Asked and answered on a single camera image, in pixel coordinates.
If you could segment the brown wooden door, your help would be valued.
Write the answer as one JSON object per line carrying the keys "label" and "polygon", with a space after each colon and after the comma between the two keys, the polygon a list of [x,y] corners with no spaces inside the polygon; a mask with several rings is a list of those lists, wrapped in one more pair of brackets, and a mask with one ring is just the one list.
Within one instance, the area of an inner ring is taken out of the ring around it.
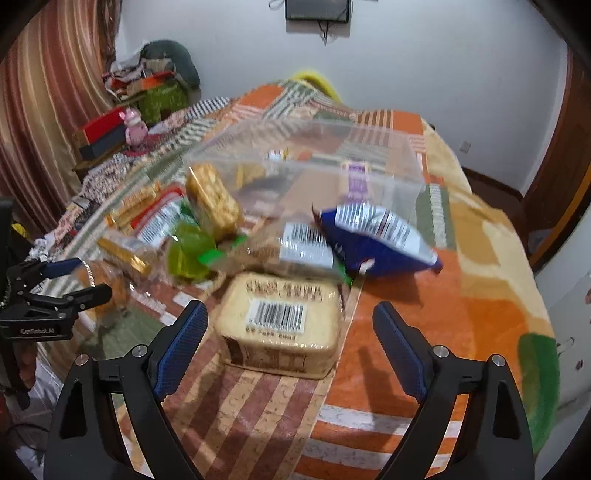
{"label": "brown wooden door", "polygon": [[543,162],[523,200],[539,271],[558,252],[590,204],[590,73],[568,54],[559,118]]}

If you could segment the striped red curtain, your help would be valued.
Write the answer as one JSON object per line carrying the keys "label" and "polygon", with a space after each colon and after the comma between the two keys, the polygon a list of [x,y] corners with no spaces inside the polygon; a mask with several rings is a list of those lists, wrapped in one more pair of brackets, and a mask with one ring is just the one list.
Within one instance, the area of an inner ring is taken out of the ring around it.
{"label": "striped red curtain", "polygon": [[73,136],[110,110],[118,1],[49,1],[1,61],[1,194],[35,234],[54,229],[81,183]]}

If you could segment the yellow small snack packet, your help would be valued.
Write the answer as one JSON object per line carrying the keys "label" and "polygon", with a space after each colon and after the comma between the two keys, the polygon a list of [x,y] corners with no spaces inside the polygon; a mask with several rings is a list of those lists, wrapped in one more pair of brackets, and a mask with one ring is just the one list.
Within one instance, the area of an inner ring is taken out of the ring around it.
{"label": "yellow small snack packet", "polygon": [[235,188],[242,189],[253,181],[266,177],[266,168],[258,162],[242,162],[236,165]]}

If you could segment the dark blue flat box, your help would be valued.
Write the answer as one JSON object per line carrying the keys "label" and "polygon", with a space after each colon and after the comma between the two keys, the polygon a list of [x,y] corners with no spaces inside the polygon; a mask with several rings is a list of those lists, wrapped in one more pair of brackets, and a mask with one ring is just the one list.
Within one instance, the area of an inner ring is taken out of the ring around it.
{"label": "dark blue flat box", "polygon": [[81,158],[85,161],[94,160],[125,142],[125,128],[114,129],[90,145],[79,149]]}

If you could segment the green cardboard box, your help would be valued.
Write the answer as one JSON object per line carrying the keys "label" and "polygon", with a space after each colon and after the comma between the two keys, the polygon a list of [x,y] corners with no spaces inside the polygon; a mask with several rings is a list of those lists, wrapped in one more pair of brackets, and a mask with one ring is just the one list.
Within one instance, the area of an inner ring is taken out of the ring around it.
{"label": "green cardboard box", "polygon": [[139,95],[135,105],[143,122],[153,126],[167,119],[172,113],[186,108],[188,95],[181,85],[172,81],[146,90]]}

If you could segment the clear plastic storage box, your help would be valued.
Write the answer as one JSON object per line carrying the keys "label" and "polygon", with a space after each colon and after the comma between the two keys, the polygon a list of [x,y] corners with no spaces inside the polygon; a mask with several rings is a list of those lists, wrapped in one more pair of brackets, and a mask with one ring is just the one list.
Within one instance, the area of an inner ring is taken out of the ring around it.
{"label": "clear plastic storage box", "polygon": [[[242,120],[219,130],[182,156],[193,164],[211,163],[242,208],[236,234],[250,235],[274,219],[311,218],[339,200],[339,164],[370,164],[372,199],[411,225],[417,225],[417,202],[426,187],[420,156],[409,135],[396,130],[329,120]],[[266,177],[235,188],[236,165],[258,162]]]}

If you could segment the orange cracker pack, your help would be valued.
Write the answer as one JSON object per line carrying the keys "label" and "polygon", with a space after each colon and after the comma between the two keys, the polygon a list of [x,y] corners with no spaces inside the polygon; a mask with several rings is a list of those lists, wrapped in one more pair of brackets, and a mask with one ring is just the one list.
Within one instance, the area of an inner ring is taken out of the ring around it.
{"label": "orange cracker pack", "polygon": [[160,191],[161,184],[156,181],[126,196],[119,207],[105,216],[106,225],[118,230],[127,228],[135,217],[153,203]]}

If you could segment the blue white chip bag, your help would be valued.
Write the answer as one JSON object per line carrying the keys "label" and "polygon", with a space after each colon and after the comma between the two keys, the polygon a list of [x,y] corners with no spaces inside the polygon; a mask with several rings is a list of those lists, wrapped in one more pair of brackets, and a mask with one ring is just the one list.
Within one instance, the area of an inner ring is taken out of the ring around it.
{"label": "blue white chip bag", "polygon": [[349,203],[312,214],[332,251],[356,275],[379,278],[442,269],[422,235],[383,206]]}

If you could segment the beige boxed cake pack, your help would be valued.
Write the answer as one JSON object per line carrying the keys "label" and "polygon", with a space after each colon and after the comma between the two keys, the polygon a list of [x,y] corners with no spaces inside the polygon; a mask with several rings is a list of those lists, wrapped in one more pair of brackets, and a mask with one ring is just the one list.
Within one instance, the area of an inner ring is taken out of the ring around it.
{"label": "beige boxed cake pack", "polygon": [[343,320],[334,283],[249,272],[230,281],[213,327],[225,364],[322,379],[337,361]]}

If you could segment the pink plush toy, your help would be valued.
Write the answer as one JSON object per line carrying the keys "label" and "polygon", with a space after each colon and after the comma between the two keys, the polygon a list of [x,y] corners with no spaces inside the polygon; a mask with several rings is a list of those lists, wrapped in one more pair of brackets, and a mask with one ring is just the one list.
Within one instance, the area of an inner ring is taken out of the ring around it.
{"label": "pink plush toy", "polygon": [[119,113],[125,126],[125,141],[129,147],[138,147],[148,135],[148,128],[140,112],[133,107],[126,107]]}

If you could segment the red white snack bag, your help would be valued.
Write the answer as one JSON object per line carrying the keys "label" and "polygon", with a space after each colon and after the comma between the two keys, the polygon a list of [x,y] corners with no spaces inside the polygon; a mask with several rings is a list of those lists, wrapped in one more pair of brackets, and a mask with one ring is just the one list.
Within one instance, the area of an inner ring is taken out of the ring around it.
{"label": "red white snack bag", "polygon": [[182,185],[168,185],[131,221],[132,236],[155,249],[160,249],[180,217],[184,200],[185,189]]}

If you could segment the yellow bed headboard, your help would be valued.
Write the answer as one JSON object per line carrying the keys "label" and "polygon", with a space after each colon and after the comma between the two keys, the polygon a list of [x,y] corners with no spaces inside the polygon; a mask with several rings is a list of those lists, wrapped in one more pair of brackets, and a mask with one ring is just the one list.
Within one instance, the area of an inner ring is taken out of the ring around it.
{"label": "yellow bed headboard", "polygon": [[291,80],[304,82],[314,87],[318,91],[322,92],[325,96],[328,96],[335,102],[340,102],[341,98],[329,80],[322,76],[315,70],[301,70],[290,77]]}

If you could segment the clear wrapped barcode snack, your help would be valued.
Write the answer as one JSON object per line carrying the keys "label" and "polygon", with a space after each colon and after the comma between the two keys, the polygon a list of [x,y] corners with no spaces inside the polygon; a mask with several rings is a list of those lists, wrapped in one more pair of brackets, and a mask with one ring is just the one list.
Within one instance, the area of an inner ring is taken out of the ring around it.
{"label": "clear wrapped barcode snack", "polygon": [[317,226],[294,219],[276,220],[240,244],[249,268],[290,278],[351,284],[346,268]]}

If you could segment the red gift box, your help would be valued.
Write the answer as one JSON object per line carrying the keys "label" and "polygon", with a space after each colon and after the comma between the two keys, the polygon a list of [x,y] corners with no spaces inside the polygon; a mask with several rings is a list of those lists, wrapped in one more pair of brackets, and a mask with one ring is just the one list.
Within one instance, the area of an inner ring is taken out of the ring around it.
{"label": "red gift box", "polygon": [[75,147],[81,148],[91,145],[117,128],[123,123],[123,112],[123,107],[115,107],[103,115],[87,122],[73,134],[73,143]]}

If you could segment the green jelly cup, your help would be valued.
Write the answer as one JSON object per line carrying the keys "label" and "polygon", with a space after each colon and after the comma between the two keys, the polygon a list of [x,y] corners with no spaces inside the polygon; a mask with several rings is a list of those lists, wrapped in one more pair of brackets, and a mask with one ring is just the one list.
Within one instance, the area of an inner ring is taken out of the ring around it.
{"label": "green jelly cup", "polygon": [[209,269],[199,261],[199,257],[214,248],[214,240],[199,226],[179,221],[168,243],[168,275],[182,281],[204,280],[209,274]]}

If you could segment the wall mounted dark monitor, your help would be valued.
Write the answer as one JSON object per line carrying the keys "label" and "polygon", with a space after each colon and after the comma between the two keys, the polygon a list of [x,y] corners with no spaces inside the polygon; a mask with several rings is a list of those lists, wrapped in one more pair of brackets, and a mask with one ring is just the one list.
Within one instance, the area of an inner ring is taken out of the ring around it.
{"label": "wall mounted dark monitor", "polygon": [[349,0],[286,0],[288,21],[325,21],[348,23],[351,2]]}

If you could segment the purple label cake roll pack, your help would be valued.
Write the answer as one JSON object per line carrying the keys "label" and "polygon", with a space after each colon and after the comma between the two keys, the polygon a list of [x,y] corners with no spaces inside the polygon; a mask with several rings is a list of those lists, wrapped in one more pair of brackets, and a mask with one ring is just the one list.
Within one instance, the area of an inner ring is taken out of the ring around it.
{"label": "purple label cake roll pack", "polygon": [[366,202],[372,199],[373,186],[370,183],[370,164],[346,160],[339,164],[339,200],[342,203]]}

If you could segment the peanut brittle bar pack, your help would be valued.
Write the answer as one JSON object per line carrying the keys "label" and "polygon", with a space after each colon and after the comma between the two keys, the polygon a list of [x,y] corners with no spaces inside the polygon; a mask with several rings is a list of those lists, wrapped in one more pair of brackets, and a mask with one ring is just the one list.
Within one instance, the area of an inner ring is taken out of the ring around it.
{"label": "peanut brittle bar pack", "polygon": [[189,168],[185,190],[199,226],[214,241],[235,235],[242,223],[242,208],[211,163],[197,163]]}

